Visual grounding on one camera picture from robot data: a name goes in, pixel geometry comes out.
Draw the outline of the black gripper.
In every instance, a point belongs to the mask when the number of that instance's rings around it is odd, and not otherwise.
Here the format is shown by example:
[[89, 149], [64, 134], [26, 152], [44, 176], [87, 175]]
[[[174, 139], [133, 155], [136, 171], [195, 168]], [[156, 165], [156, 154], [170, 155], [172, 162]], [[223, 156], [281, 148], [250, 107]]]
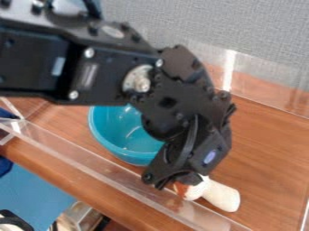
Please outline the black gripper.
[[203, 120], [192, 120], [184, 133], [166, 142], [141, 173], [141, 182], [162, 189], [176, 178], [190, 174], [207, 176], [231, 148], [228, 124], [220, 129]]

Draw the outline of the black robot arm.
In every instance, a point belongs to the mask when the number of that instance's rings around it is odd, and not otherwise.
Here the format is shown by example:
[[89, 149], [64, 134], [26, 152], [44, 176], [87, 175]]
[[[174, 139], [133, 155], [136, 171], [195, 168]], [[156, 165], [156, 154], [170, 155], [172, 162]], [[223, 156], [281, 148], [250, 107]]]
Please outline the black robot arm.
[[0, 96], [72, 106], [131, 105], [163, 146], [141, 174], [162, 189], [198, 185], [231, 148], [231, 95], [182, 45], [156, 49], [95, 0], [73, 15], [56, 0], [0, 0]]

